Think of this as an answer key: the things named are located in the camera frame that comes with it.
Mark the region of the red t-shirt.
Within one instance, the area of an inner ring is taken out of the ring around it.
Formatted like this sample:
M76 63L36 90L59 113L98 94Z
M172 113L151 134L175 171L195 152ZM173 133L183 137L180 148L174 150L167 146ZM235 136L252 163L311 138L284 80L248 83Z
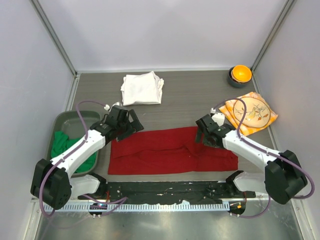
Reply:
M108 174L166 175L187 172L228 172L238 169L229 150L195 141L197 127L142 131L112 141Z

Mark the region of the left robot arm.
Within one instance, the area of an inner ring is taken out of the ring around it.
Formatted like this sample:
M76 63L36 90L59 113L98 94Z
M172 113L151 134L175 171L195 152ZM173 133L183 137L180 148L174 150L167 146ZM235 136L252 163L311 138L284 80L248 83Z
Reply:
M41 206L48 205L53 210L59 210L71 198L83 195L102 199L107 192L105 178L96 173L74 177L74 173L91 155L113 140L121 141L143 129L133 109L114 105L69 149L51 160L41 159L37 162L31 194L39 199Z

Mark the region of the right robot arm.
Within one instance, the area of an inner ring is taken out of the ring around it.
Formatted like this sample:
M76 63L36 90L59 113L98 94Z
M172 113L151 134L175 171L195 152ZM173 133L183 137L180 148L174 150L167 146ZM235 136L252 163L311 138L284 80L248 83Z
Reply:
M265 147L240 134L233 126L219 124L207 114L196 122L195 141L206 146L231 151L257 166L261 173L239 170L226 179L226 193L233 198L243 192L267 194L279 204L285 205L307 186L297 156L290 150L279 152Z

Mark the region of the folded white t-shirt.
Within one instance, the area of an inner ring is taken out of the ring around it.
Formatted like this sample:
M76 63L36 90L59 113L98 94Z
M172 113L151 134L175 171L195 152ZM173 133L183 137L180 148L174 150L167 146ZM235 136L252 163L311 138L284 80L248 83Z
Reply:
M127 74L120 87L123 105L160 105L164 82L154 71L140 75Z

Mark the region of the orange checkered cloth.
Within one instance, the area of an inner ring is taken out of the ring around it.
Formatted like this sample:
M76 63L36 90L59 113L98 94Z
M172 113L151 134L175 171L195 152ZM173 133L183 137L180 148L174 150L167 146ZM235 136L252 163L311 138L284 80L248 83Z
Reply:
M270 126L277 118L267 102L256 92L240 96L243 101L228 100L219 108L227 120L235 127L240 127L244 136L252 135Z

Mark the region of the embroidered round plate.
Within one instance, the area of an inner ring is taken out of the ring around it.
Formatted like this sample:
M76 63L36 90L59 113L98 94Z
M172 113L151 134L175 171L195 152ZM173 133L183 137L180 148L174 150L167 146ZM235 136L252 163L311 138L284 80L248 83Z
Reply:
M271 118L269 107L262 101L253 97L243 97L242 100L246 105L237 100L233 107L235 118L240 121L245 114L242 124L250 128L262 128L267 125Z

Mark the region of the grey plastic tray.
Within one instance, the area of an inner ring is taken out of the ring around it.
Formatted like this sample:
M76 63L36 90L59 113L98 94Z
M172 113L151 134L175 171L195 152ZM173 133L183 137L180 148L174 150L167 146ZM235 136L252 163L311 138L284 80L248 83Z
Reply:
M53 130L52 130L51 137L49 140L48 149L46 151L46 157L45 157L46 160L51 160L50 149L52 147L53 140L54 140L54 132L57 132L57 131L64 132L71 139L82 138L85 135L85 129L84 129L83 124L81 122L81 119L79 118L79 115L76 111L66 111L66 112L59 114L53 124ZM98 155L99 155L99 153L97 152L96 164L98 162ZM74 177L83 176L83 175L86 175L92 171L93 170L91 170L87 173L76 173L75 172L73 174L73 176Z

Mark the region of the green t-shirt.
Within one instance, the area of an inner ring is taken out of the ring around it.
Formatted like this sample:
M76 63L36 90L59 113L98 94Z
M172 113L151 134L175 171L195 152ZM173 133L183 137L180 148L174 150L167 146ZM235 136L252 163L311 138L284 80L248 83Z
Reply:
M49 151L50 158L55 158L76 144L81 138L70 138L63 131L55 131L52 146ZM93 153L84 163L82 163L76 174L84 174L92 171L97 160L97 152Z

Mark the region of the orange bowl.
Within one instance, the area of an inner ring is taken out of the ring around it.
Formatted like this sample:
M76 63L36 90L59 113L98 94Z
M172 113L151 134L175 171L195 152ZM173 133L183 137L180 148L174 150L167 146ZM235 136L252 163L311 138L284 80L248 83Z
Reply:
M252 79L252 71L245 65L236 65L231 70L231 76L238 83L247 83Z

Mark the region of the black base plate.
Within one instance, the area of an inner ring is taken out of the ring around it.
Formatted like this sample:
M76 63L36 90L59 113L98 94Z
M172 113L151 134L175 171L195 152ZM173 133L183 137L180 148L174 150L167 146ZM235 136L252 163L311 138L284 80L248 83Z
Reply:
M183 201L197 205L221 203L223 199L252 199L256 193L243 193L230 183L219 181L145 181L108 182L89 196L111 202L127 197L125 203L134 205L173 205Z

